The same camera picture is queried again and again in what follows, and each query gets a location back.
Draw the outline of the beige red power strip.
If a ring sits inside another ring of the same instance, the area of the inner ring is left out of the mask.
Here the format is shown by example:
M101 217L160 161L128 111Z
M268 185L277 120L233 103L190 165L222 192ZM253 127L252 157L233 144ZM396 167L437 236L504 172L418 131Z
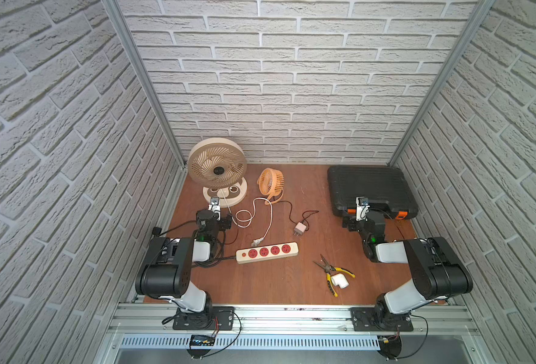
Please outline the beige red power strip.
M235 259L238 264L242 265L294 257L298 253L298 244L296 242L289 242L238 250L235 254Z

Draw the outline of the white pipe elbow fitting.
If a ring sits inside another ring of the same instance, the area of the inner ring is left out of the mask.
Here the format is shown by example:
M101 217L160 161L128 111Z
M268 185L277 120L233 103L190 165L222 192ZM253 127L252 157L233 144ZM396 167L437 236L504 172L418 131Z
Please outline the white pipe elbow fitting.
M340 289L345 289L349 283L344 274L337 274L331 277L332 284Z

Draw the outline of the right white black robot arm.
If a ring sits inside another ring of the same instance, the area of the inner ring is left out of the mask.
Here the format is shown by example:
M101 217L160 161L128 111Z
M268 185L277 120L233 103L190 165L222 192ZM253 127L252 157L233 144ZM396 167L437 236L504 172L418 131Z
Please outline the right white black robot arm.
M385 219L379 212L349 210L342 225L359 233L366 257L375 263L404 264L411 279L399 288L378 296L368 314L379 326L406 320L409 314L435 300L469 294L474 281L458 255L442 237L388 242Z

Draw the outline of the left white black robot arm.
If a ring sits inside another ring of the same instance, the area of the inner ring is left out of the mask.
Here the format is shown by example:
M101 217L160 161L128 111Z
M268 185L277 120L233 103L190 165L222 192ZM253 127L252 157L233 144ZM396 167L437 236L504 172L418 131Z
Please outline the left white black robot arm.
M218 238L231 228L231 215L203 209L186 238L160 233L151 239L134 281L136 292L174 304L184 315L211 315L210 295L190 280L192 268L212 268L225 259L225 241Z

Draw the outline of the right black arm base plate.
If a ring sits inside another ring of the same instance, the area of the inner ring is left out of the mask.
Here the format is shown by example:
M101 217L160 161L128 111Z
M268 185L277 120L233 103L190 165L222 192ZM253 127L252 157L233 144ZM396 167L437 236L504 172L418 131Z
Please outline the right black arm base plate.
M352 307L351 322L356 332L412 332L407 314L393 314L378 307Z

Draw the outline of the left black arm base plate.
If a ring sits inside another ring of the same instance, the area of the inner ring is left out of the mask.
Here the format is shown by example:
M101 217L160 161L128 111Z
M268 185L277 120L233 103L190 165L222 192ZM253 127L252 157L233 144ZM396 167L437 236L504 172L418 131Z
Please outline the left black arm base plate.
M172 328L176 331L231 331L234 319L233 306L213 306L198 313L185 313L178 309Z

